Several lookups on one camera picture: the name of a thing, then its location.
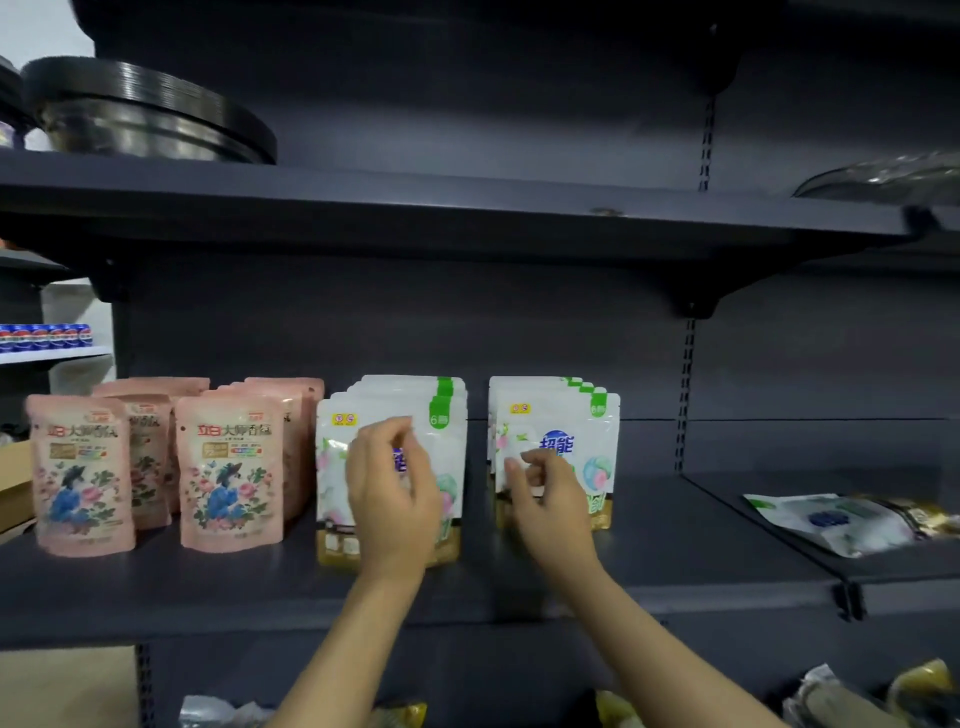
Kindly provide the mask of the person's right hand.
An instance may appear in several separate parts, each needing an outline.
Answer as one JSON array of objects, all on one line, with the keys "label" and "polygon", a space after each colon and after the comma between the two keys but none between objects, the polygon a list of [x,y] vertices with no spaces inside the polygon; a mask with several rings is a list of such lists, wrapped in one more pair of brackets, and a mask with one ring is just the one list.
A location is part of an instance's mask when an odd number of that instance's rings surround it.
[{"label": "person's right hand", "polygon": [[528,450],[516,458],[534,466],[534,501],[511,501],[512,520],[526,550],[559,590],[590,581],[602,566],[587,497],[573,467],[552,449]]}]

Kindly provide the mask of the person's left hand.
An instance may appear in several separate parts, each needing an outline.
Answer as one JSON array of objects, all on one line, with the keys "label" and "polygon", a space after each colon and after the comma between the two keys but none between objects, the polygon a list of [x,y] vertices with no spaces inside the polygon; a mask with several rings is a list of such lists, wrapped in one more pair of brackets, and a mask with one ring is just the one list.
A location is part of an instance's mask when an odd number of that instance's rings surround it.
[{"label": "person's left hand", "polygon": [[361,574],[426,571],[434,556],[443,498],[435,474],[434,495],[412,496],[404,444],[420,444],[409,416],[363,426],[348,447],[345,482]]}]

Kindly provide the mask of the person's right forearm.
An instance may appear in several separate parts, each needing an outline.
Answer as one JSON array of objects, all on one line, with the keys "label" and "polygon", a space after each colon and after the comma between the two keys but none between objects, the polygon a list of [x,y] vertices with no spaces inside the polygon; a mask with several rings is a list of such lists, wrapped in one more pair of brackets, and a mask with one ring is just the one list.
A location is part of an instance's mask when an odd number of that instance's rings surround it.
[{"label": "person's right forearm", "polygon": [[545,573],[646,728],[787,728],[670,633],[598,562]]}]

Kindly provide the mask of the person's left forearm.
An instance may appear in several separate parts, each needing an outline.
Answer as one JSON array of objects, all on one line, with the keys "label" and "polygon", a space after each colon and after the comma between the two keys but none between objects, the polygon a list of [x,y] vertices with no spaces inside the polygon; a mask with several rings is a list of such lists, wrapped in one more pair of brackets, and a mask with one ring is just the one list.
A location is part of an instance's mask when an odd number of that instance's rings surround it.
[{"label": "person's left forearm", "polygon": [[426,570],[362,572],[267,728],[366,728]]}]

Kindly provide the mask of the rows of white detergent pouches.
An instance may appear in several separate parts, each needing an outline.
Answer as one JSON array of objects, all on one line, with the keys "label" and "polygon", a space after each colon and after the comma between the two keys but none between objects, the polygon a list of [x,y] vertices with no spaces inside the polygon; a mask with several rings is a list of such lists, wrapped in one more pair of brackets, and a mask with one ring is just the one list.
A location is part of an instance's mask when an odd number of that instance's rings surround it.
[{"label": "rows of white detergent pouches", "polygon": [[[366,374],[315,409],[317,558],[325,567],[355,571],[360,548],[349,504],[346,463],[363,426],[410,417],[430,458],[443,512],[431,566],[456,561],[462,551],[466,496],[473,490],[469,392],[459,377]],[[486,390],[485,469],[478,491],[493,499],[498,528],[512,516],[505,461],[533,450],[563,459],[585,494],[591,529],[612,527],[621,398],[575,376],[494,375]]]}]

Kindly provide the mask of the group of pink floral pouches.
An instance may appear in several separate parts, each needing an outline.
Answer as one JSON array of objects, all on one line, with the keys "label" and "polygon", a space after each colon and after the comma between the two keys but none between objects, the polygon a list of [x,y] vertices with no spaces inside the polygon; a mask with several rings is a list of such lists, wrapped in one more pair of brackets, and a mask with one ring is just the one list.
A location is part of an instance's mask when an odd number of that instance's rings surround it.
[{"label": "group of pink floral pouches", "polygon": [[232,553],[282,541],[312,490],[316,378],[131,377],[91,394],[31,394],[31,497],[43,552],[132,551],[178,518],[181,545]]}]

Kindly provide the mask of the yellow packet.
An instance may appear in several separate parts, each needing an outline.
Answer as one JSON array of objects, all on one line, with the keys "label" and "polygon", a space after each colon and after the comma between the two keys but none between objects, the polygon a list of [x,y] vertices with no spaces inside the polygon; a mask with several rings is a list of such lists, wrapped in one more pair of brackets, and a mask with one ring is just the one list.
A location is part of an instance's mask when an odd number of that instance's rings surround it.
[{"label": "yellow packet", "polygon": [[886,707],[909,728],[960,728],[960,682],[943,660],[927,661],[894,679]]},{"label": "yellow packet", "polygon": [[425,701],[375,706],[366,728],[425,728],[427,711]]},{"label": "yellow packet", "polygon": [[598,728],[645,728],[634,706],[611,690],[594,691],[594,708]]}]

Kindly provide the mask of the dark grey metal shelving unit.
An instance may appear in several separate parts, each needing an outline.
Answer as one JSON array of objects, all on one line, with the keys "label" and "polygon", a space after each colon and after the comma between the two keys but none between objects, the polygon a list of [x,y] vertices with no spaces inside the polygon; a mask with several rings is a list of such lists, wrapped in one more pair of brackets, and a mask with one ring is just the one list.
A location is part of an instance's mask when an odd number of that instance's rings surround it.
[{"label": "dark grey metal shelving unit", "polygon": [[847,561],[748,492],[960,510],[960,189],[799,196],[960,153],[960,0],[68,0],[97,60],[218,91],[273,165],[0,151],[0,237],[114,304],[122,376],[448,375],[462,556],[380,688],[562,723],[611,671],[495,522],[495,375],[621,396],[599,555],[771,707],[831,665],[960,677],[960,542]]}]

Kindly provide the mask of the white pouch lying flat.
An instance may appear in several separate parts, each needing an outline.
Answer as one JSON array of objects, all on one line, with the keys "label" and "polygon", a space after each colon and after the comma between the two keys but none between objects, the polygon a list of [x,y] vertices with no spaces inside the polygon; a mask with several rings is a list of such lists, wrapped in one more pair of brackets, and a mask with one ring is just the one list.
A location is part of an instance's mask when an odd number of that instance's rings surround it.
[{"label": "white pouch lying flat", "polygon": [[746,493],[742,498],[770,525],[846,559],[896,551],[919,540],[904,515],[867,496]]}]

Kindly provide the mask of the silver grey packet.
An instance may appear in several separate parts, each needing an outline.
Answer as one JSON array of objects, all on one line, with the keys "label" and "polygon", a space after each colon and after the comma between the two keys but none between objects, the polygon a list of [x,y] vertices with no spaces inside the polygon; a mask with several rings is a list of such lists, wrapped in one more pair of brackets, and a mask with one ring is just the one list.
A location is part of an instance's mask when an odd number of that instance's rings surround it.
[{"label": "silver grey packet", "polygon": [[221,698],[187,695],[178,712],[177,728],[261,728],[269,722],[271,710],[248,702],[234,706]]}]

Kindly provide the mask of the grey crumpled packet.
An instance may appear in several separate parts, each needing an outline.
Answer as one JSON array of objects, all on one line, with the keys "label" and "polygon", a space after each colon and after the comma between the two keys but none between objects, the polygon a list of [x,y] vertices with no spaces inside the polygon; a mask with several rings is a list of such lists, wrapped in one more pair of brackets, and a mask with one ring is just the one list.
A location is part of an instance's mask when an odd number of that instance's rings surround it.
[{"label": "grey crumpled packet", "polygon": [[823,662],[804,674],[795,692],[784,698],[782,717],[791,728],[859,728],[863,709],[872,706]]}]

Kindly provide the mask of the white shelf board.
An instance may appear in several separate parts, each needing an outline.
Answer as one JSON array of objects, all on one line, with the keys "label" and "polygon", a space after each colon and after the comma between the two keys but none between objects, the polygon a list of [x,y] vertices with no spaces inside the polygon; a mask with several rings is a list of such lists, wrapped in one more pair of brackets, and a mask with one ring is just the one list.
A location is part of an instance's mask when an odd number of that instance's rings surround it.
[{"label": "white shelf board", "polygon": [[0,352],[0,366],[13,366],[28,363],[56,364],[70,360],[113,356],[114,349],[109,346],[80,346],[39,350],[21,350]]}]

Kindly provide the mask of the row of blue cans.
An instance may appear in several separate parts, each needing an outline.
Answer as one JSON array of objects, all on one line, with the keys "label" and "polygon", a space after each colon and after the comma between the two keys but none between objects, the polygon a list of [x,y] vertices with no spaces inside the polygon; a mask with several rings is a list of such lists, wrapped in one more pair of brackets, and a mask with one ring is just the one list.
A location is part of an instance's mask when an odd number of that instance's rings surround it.
[{"label": "row of blue cans", "polygon": [[0,323],[0,355],[92,346],[92,331],[86,323]]}]

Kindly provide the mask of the brown cardboard box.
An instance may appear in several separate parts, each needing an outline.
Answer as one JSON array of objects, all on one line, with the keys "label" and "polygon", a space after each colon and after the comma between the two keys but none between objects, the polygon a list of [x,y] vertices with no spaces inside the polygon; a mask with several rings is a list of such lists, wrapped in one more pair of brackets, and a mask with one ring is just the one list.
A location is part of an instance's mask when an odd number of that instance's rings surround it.
[{"label": "brown cardboard box", "polygon": [[32,476],[29,441],[0,446],[0,543],[22,533],[36,520]]}]

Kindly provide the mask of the gold pouch lying flat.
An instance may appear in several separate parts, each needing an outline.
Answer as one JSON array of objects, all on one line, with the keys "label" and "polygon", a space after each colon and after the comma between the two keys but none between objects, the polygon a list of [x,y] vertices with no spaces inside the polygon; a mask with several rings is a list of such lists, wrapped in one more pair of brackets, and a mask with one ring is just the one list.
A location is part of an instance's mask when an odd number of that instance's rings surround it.
[{"label": "gold pouch lying flat", "polygon": [[865,494],[863,500],[897,516],[914,541],[960,539],[960,515],[950,514],[936,503],[875,494]]}]

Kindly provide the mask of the glass pan lid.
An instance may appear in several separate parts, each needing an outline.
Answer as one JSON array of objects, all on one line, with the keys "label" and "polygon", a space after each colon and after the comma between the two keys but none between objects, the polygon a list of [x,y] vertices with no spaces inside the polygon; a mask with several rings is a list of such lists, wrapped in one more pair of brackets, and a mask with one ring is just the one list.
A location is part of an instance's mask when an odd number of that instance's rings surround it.
[{"label": "glass pan lid", "polygon": [[929,151],[858,162],[812,176],[795,198],[960,207],[960,151]]}]

